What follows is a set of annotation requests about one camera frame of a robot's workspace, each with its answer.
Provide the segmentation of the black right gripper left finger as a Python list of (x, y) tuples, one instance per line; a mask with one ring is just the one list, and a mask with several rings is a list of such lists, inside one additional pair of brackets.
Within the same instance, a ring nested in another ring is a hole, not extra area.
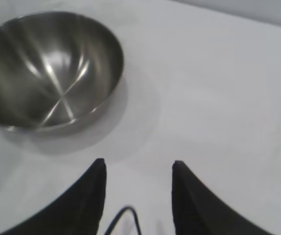
[(103, 214), (106, 165), (96, 159), (61, 196), (5, 235), (95, 235)]

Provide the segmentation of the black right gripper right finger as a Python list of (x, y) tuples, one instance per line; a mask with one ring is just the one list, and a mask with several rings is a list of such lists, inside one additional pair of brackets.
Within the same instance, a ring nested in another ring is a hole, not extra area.
[(208, 189), (183, 161), (172, 166), (172, 214), (177, 235), (268, 235)]

